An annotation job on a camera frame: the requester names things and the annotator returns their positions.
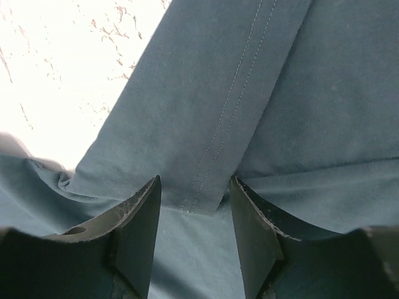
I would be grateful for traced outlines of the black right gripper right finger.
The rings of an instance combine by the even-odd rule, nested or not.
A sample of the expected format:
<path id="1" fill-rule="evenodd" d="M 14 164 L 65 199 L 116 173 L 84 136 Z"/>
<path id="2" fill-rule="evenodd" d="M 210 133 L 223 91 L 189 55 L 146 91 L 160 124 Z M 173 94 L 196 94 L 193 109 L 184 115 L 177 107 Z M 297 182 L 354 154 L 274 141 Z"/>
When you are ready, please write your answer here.
<path id="1" fill-rule="evenodd" d="M 397 298 L 398 227 L 339 234 L 305 222 L 238 178 L 229 186 L 246 298 Z"/>

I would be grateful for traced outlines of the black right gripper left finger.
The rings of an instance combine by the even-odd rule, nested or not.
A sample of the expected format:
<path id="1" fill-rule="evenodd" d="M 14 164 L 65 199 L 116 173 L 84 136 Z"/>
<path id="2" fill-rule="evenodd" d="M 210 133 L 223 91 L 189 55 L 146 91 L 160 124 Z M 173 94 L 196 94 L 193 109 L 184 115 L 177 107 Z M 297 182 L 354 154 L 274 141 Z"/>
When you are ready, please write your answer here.
<path id="1" fill-rule="evenodd" d="M 61 235 L 1 229 L 2 298 L 146 298 L 161 180 Z"/>

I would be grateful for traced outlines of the blue-grey t-shirt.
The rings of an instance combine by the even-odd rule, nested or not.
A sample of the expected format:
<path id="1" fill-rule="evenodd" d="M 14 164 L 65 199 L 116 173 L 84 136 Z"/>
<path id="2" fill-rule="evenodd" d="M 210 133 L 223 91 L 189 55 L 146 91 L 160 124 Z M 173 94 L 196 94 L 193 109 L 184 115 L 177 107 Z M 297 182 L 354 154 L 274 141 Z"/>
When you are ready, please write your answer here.
<path id="1" fill-rule="evenodd" d="M 173 1 L 71 176 L 1 137 L 1 229 L 61 235 L 161 180 L 146 298 L 246 298 L 229 186 L 398 227 L 398 2 Z"/>

